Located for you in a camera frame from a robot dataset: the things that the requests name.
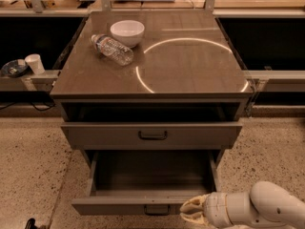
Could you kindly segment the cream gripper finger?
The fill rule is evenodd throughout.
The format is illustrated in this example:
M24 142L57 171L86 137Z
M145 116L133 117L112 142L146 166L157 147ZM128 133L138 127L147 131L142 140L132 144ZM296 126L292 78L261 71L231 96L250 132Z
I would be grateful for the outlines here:
M193 214L185 214L182 213L181 217L186 220L187 222L201 225L203 227L209 227L211 224L208 222L208 220L204 217L204 215L200 212L193 213Z
M193 198L190 198L186 202L182 204L180 207L181 213L194 213L194 212L200 212L203 210L204 203L207 199L208 195L203 196L196 196Z

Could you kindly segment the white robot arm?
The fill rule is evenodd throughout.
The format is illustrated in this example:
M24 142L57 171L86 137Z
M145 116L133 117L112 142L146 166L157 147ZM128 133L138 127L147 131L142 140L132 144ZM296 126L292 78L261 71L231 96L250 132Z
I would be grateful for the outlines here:
M235 225L305 229L305 203L270 181L257 182L250 192L212 192L191 198L180 207L180 216L218 229Z

